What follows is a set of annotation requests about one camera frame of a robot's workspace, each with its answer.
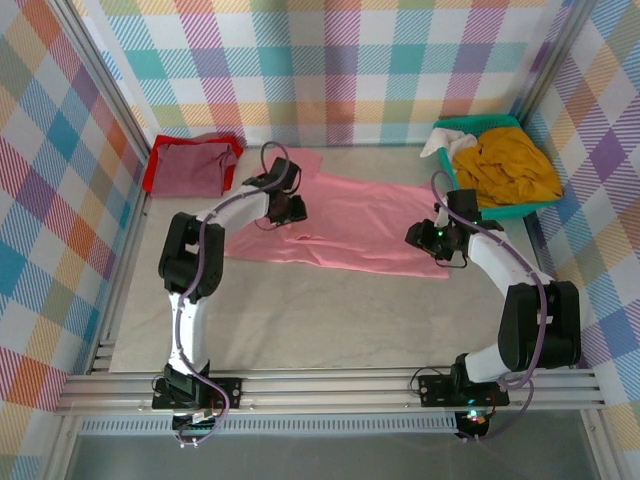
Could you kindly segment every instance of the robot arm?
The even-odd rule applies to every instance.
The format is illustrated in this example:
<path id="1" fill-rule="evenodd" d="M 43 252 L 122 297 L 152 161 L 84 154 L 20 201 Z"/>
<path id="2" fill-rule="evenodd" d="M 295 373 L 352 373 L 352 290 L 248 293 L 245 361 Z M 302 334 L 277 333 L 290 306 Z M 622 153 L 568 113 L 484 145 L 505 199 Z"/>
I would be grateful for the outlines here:
<path id="1" fill-rule="evenodd" d="M 227 199 L 196 215 L 176 214 L 169 227 L 158 266 L 160 277 L 169 292 L 173 327 L 169 361 L 164 370 L 164 384 L 196 406 L 210 403 L 211 391 L 192 375 L 180 355 L 176 340 L 176 322 L 180 297 L 196 278 L 200 250 L 204 252 L 202 277 L 186 298 L 180 317 L 182 353 L 193 368 L 207 375 L 209 359 L 205 351 L 205 324 L 223 272 L 224 245 L 238 230 L 267 217 L 275 225 L 298 222 L 307 218 L 301 197 L 294 195 L 300 168 L 293 162 L 277 158 L 271 170 L 246 180 Z M 210 212 L 217 214 L 211 217 Z"/>
<path id="2" fill-rule="evenodd" d="M 541 280 L 547 302 L 547 326 L 537 366 L 557 368 L 576 364 L 581 354 L 576 287 L 571 282 L 554 281 L 529 262 L 526 262 L 529 268 L 526 270 L 504 247 L 504 244 L 513 245 L 502 227 L 495 221 L 482 220 L 474 190 L 449 192 L 447 206 L 467 221 L 491 230 L 500 243 L 449 218 L 438 205 L 436 221 L 416 223 L 409 229 L 406 241 L 436 260 L 450 261 L 455 252 L 462 252 L 485 271 L 505 298 L 498 341 L 484 350 L 456 359 L 452 366 L 454 390 L 473 390 L 474 384 L 489 384 L 509 372 L 521 372 L 531 365 L 541 301 L 531 271 Z"/>

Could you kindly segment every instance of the plastic basket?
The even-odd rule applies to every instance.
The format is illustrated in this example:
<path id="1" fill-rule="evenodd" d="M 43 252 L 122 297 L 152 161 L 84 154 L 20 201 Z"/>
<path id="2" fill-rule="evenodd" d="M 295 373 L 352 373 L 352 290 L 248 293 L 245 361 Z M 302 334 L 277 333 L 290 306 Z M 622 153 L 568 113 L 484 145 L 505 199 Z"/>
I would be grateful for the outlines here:
<path id="1" fill-rule="evenodd" d="M 479 137 L 487 130 L 500 127 L 520 127 L 520 123 L 510 115 L 477 115 L 473 117 L 448 118 L 446 120 L 438 120 L 433 124 L 433 128 L 448 128 L 451 130 L 460 130 L 464 133 L 471 133 Z M 453 188 L 459 189 L 460 185 L 453 171 L 451 160 L 447 154 L 446 148 L 438 150 L 440 163 L 442 168 L 449 174 L 453 181 Z M 509 205 L 508 207 L 481 208 L 482 218 L 485 220 L 500 220 L 504 218 L 522 218 L 540 208 L 546 208 L 555 202 L 544 203 L 526 203 L 522 205 Z"/>

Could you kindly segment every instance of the black mounting plate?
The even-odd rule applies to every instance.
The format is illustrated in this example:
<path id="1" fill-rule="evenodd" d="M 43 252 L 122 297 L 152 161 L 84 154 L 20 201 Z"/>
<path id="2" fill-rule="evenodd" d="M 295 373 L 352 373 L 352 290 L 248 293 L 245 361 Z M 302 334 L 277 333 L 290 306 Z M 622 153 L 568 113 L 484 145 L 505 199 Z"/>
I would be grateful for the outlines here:
<path id="1" fill-rule="evenodd" d="M 420 403 L 423 407 L 504 407 L 509 405 L 509 394 L 501 392 L 495 383 L 475 383 L 456 392 L 453 378 L 447 375 L 421 375 L 418 377 Z"/>
<path id="2" fill-rule="evenodd" d="M 210 378 L 213 383 L 219 385 L 229 397 L 230 409 L 240 408 L 240 399 L 242 398 L 242 379 L 241 378 Z M 193 406 L 180 402 L 175 396 L 172 396 L 167 387 L 164 377 L 160 377 L 155 383 L 155 393 L 151 402 L 153 410 L 193 410 Z M 222 408 L 222 397 L 217 392 L 212 392 L 213 406 L 215 409 Z"/>

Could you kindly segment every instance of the pink shirt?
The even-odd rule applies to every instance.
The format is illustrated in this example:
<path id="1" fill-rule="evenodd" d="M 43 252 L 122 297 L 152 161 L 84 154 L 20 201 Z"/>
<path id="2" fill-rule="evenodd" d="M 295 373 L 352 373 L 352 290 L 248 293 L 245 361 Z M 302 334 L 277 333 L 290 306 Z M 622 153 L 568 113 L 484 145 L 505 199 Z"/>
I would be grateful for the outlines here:
<path id="1" fill-rule="evenodd" d="M 294 148 L 289 154 L 302 168 L 298 193 L 307 206 L 308 219 L 272 231 L 248 225 L 227 242 L 226 256 L 388 275 L 448 277 L 446 269 L 438 267 L 426 252 L 404 241 L 411 225 L 425 217 L 435 219 L 430 190 L 321 173 L 319 154 Z M 259 224 L 269 228 L 264 220 Z"/>

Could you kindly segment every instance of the vent grille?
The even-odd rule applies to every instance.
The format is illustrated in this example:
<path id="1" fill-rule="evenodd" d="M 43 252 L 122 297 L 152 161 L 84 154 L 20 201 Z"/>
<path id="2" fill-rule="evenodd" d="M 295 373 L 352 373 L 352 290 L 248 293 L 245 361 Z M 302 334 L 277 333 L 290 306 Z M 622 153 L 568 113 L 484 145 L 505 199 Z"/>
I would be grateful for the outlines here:
<path id="1" fill-rule="evenodd" d="M 453 413 L 404 415 L 242 415 L 228 418 L 221 434 L 367 434 L 452 433 L 457 431 Z M 173 434 L 171 417 L 86 417 L 81 435 Z"/>

